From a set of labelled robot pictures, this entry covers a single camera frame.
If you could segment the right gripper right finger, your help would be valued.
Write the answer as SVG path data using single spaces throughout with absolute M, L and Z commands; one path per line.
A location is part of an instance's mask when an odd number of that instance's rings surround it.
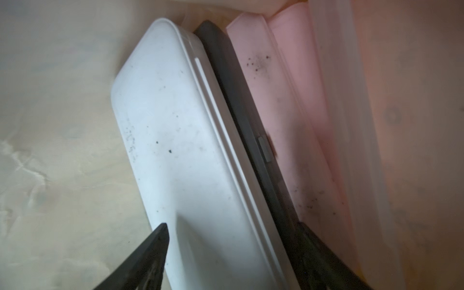
M 369 290 L 339 257 L 303 222 L 298 223 L 303 281 L 311 290 Z

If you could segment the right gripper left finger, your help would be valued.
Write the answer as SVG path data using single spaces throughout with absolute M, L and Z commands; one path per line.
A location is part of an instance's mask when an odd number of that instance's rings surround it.
M 95 290 L 160 290 L 169 240 L 161 223 Z

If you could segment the printed canvas tote bag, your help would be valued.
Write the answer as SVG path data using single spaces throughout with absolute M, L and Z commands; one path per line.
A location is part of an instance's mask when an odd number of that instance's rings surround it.
M 1 288 L 90 290 L 150 232 L 111 108 L 154 20 L 290 1 L 2 1 Z M 407 288 L 464 287 L 464 4 L 353 1 Z

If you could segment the white pencil case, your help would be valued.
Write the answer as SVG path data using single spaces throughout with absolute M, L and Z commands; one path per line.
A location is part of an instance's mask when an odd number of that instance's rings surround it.
M 297 290 L 251 161 L 197 36 L 155 20 L 111 105 L 174 290 Z

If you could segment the black pencil case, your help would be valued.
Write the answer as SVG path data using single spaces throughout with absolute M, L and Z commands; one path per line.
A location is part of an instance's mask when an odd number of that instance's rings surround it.
M 314 271 L 303 246 L 298 217 L 290 199 L 268 137 L 251 96 L 247 81 L 229 37 L 211 21 L 195 30 L 215 73 L 225 102 L 234 120 L 254 175 L 260 185 L 255 201 L 269 214 L 269 221 L 283 245 L 282 254 L 290 263 L 300 290 L 325 290 L 327 286 Z

